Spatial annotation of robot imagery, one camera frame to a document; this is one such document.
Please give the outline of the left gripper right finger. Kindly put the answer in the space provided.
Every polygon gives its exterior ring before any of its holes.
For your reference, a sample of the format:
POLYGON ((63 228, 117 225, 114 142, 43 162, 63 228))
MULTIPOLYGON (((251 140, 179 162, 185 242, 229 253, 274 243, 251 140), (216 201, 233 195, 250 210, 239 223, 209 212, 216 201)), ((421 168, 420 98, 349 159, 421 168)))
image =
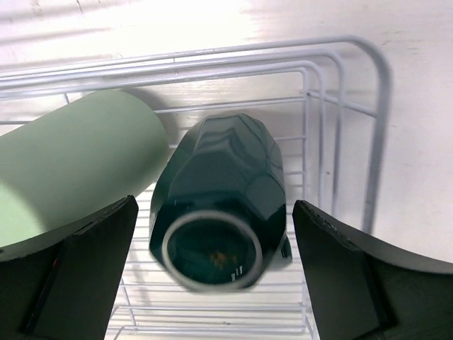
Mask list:
POLYGON ((297 246, 321 339, 451 339, 452 264, 355 229, 305 200, 297 246))

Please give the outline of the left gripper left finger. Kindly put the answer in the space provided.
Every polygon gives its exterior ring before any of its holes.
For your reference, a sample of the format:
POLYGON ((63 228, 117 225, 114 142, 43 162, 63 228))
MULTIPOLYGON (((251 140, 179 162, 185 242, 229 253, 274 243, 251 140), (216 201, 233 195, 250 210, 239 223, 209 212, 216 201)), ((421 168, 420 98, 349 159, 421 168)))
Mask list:
POLYGON ((138 215, 134 196, 1 247, 2 339, 104 339, 138 215))

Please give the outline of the light green plastic cup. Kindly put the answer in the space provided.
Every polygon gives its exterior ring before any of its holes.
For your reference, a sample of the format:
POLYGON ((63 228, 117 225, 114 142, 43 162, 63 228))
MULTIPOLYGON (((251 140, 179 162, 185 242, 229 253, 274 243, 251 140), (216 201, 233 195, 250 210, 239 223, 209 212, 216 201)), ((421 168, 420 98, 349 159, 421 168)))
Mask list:
POLYGON ((1 136, 1 245, 138 196, 168 155, 155 112, 124 91, 97 91, 1 136))

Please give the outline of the dark green ceramic mug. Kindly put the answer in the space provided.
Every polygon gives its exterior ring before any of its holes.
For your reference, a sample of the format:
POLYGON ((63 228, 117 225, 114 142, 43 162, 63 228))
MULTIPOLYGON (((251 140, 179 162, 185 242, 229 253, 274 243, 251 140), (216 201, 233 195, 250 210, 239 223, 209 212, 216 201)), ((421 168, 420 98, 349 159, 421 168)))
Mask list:
POLYGON ((264 124, 210 115, 186 132, 150 206, 149 251, 198 293, 254 286, 292 262, 282 155, 264 124))

